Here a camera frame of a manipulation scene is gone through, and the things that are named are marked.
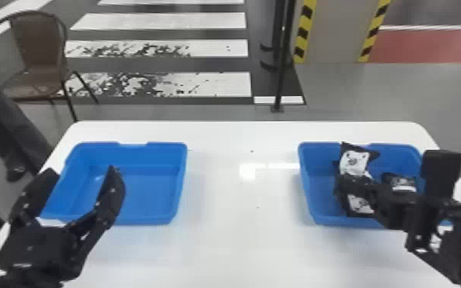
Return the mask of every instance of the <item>person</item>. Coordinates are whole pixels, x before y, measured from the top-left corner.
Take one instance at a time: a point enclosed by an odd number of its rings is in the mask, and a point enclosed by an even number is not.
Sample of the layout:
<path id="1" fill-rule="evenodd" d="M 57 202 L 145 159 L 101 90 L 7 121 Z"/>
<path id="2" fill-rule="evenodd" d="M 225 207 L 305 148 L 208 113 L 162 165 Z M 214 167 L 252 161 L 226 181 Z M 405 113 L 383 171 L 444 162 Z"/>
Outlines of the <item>person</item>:
<path id="1" fill-rule="evenodd" d="M 21 179 L 29 165 L 40 168 L 52 151 L 43 134 L 0 88 L 0 159 L 6 180 Z"/>

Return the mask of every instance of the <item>chair leg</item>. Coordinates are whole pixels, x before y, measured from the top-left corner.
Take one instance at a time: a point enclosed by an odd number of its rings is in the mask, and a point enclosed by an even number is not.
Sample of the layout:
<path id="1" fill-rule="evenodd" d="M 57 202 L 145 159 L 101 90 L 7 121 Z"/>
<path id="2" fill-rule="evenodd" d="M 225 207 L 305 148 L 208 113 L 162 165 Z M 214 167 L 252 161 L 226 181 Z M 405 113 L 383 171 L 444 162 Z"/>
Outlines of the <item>chair leg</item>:
<path id="1" fill-rule="evenodd" d="M 93 101 L 95 101 L 96 104 L 100 104 L 95 94 L 93 94 L 93 91 L 91 90 L 91 88 L 86 84 L 86 82 L 84 82 L 84 79 L 82 79 L 82 77 L 80 76 L 79 72 L 73 71 L 73 73 L 75 74 L 75 76 L 77 76 L 77 78 L 79 78 L 80 82 L 84 86 L 84 89 L 86 89 L 87 92 L 90 94 L 91 98 L 93 98 Z"/>
<path id="2" fill-rule="evenodd" d="M 74 119 L 74 123 L 75 123 L 79 119 L 77 119 L 77 114 L 75 114 L 74 105 L 72 105 L 72 103 L 71 103 L 70 95 L 68 94 L 68 91 L 66 90 L 66 86 L 64 85 L 64 81 L 62 81 L 60 84 L 63 87 L 64 99 L 66 100 L 66 104 L 68 104 L 68 108 L 70 108 L 71 118 Z"/>

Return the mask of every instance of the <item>shoe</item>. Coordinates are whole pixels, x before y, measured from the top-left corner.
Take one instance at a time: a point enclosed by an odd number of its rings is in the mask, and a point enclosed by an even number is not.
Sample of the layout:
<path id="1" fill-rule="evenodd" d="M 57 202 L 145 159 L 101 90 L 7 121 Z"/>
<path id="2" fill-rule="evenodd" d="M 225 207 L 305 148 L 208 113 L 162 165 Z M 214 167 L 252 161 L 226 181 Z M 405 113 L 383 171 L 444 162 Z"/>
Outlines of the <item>shoe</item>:
<path id="1" fill-rule="evenodd" d="M 25 173 L 27 173 L 27 167 L 25 167 L 25 164 L 23 164 L 23 162 L 14 155 L 14 153 L 10 154 L 5 160 L 5 167 L 7 168 L 5 180 L 8 182 L 16 182 L 23 178 Z"/>

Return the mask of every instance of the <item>red floor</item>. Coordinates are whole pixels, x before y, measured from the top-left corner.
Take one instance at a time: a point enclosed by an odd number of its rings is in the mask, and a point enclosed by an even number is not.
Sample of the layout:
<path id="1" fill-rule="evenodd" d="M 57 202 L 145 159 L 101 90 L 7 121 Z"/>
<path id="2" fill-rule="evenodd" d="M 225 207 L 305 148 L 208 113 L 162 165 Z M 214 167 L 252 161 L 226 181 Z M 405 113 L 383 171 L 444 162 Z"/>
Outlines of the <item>red floor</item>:
<path id="1" fill-rule="evenodd" d="M 381 31 L 373 63 L 461 63 L 461 31 Z"/>

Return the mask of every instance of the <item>white wall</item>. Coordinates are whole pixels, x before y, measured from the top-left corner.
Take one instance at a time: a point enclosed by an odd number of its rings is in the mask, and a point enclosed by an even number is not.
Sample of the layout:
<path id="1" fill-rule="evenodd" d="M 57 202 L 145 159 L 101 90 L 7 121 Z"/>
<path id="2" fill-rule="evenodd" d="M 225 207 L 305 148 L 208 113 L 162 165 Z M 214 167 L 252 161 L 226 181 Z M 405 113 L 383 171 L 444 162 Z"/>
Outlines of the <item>white wall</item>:
<path id="1" fill-rule="evenodd" d="M 351 63 L 358 59 L 378 0 L 318 0 L 307 64 Z M 294 37 L 303 0 L 297 2 Z"/>

